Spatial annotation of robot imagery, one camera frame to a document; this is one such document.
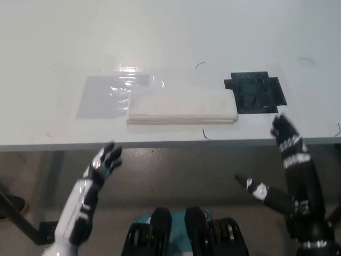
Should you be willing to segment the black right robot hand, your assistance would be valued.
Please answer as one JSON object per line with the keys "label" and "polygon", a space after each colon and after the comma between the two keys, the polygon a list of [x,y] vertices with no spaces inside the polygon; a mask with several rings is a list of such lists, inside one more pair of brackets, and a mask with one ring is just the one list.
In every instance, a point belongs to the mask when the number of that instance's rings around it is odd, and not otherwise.
{"label": "black right robot hand", "polygon": [[274,118],[271,134],[281,154],[287,191],[242,174],[235,179],[256,200],[286,217],[291,237],[301,243],[331,240],[319,177],[302,136],[284,114]]}

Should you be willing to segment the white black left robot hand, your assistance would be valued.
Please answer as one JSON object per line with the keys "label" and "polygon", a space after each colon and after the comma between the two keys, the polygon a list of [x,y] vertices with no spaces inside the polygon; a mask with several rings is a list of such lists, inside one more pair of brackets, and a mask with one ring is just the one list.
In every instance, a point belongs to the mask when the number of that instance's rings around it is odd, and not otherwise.
{"label": "white black left robot hand", "polygon": [[122,164],[122,147],[110,142],[90,160],[67,199],[55,229],[55,242],[80,246],[93,228],[93,217],[105,181]]}

